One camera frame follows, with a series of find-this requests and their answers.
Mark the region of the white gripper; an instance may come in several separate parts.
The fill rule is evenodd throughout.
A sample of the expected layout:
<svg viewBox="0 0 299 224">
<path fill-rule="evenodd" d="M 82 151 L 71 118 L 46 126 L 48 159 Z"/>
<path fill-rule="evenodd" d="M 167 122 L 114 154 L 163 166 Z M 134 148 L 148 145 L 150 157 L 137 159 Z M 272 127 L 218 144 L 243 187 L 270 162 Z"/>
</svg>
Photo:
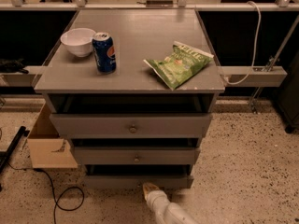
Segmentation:
<svg viewBox="0 0 299 224">
<path fill-rule="evenodd" d="M 167 195 L 153 183 L 143 184 L 144 198 L 151 211 L 164 211 L 170 204 Z"/>
</svg>

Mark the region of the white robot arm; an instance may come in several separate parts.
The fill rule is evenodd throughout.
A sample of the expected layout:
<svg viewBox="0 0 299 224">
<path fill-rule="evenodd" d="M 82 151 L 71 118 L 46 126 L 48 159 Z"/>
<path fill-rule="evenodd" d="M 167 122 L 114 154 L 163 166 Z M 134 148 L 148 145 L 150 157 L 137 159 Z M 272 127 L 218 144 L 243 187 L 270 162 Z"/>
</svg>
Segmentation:
<svg viewBox="0 0 299 224">
<path fill-rule="evenodd" d="M 170 202 L 165 192 L 158 186 L 146 182 L 143 184 L 143 192 L 157 224 L 199 224 L 180 205 Z"/>
</svg>

